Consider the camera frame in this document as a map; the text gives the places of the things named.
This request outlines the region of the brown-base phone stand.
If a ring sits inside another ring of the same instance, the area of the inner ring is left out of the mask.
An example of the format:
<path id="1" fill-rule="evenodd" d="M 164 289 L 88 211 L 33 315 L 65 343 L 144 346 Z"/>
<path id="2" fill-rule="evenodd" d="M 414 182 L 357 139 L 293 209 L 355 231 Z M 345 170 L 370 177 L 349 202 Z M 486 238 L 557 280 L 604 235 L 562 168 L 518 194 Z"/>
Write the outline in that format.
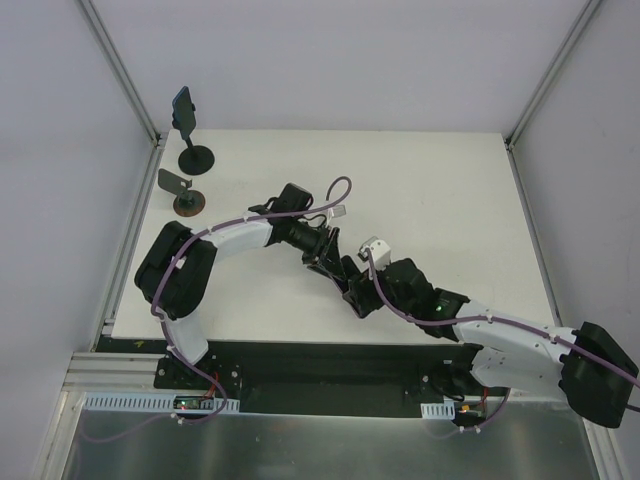
<path id="1" fill-rule="evenodd" d="M 200 191 L 192 188 L 192 181 L 160 168 L 157 184 L 161 190 L 174 196 L 172 208 L 180 217 L 194 217 L 206 206 L 206 198 Z"/>

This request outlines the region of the black round-base phone stand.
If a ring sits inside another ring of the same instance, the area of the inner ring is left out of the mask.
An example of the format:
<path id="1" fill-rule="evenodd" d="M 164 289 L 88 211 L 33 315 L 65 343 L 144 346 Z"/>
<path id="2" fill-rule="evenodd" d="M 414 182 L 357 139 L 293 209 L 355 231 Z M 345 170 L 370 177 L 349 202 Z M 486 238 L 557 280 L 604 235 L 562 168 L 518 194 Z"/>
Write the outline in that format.
<path id="1" fill-rule="evenodd" d="M 178 166 L 180 170 L 190 176 L 202 175 L 208 172 L 215 163 L 215 155 L 211 149 L 203 145 L 195 145 L 190 135 L 182 135 L 186 148 L 180 153 Z"/>

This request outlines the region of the blue smartphone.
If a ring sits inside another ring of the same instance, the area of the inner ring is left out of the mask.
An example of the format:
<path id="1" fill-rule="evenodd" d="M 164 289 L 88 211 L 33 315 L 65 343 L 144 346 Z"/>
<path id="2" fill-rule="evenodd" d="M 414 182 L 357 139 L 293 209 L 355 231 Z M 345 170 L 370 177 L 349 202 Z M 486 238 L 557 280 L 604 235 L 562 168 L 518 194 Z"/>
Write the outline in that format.
<path id="1" fill-rule="evenodd" d="M 195 105 L 188 86 L 183 86 L 172 100 L 172 126 L 186 136 L 196 127 Z"/>

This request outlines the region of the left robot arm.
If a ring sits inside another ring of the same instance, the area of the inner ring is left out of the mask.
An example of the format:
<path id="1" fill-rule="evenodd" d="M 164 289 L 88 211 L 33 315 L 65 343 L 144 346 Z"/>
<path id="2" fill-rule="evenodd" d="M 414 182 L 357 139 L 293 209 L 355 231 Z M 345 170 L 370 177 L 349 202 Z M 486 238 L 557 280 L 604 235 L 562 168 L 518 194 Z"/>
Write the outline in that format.
<path id="1" fill-rule="evenodd" d="M 344 265 L 338 249 L 339 230 L 329 226 L 331 218 L 344 214 L 342 202 L 352 189 L 346 176 L 331 185 L 340 182 L 347 184 L 345 192 L 320 207 L 313 206 L 310 192 L 288 183 L 279 196 L 200 232 L 177 221 L 162 228 L 134 283 L 159 321 L 168 351 L 180 360 L 176 375 L 188 388 L 202 388 L 211 377 L 212 367 L 203 359 L 208 341 L 195 310 L 216 263 L 251 249 L 286 243 L 302 252 L 308 269 L 331 279 L 340 291 L 347 290 L 355 267 Z"/>

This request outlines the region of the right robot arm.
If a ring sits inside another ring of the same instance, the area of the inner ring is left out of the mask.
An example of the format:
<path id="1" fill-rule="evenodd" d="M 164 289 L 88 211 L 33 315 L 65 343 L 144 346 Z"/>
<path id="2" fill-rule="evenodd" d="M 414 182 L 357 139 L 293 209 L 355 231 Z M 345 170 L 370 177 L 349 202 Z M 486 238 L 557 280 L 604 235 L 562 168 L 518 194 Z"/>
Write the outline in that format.
<path id="1" fill-rule="evenodd" d="M 430 336 L 472 349 L 450 369 L 457 392 L 469 395 L 484 386 L 539 393 L 597 425 L 620 426 L 639 368 L 603 327 L 554 327 L 497 313 L 433 287 L 410 259 L 365 271 L 348 256 L 341 261 L 343 297 L 359 317 L 387 307 Z"/>

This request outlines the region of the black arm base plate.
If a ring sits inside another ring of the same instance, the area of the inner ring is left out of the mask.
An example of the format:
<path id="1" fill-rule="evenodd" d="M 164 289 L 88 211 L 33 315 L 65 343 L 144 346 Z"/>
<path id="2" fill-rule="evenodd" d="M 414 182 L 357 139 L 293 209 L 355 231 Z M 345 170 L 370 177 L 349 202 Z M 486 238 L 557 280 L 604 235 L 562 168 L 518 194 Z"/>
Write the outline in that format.
<path id="1" fill-rule="evenodd" d="M 103 337 L 100 353 L 156 354 L 153 386 L 196 394 L 219 385 L 243 413 L 417 418 L 448 394 L 499 401 L 505 387 L 484 387 L 464 367 L 475 348 L 455 345 L 212 341 L 191 371 L 163 340 Z"/>

